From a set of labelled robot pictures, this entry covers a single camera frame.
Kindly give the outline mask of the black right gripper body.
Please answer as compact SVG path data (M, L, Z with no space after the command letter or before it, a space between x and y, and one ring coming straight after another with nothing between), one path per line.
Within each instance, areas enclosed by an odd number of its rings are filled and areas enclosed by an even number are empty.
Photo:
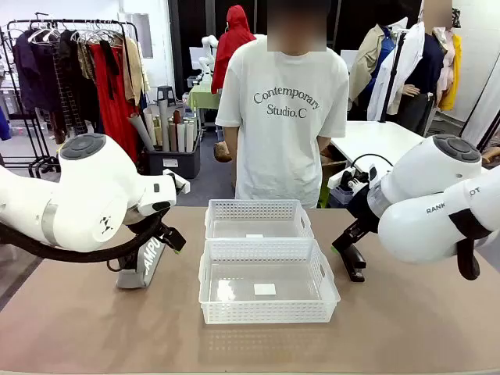
M380 219L370 208L367 197L353 197L347 210L359 221L361 228L371 233L378 233Z

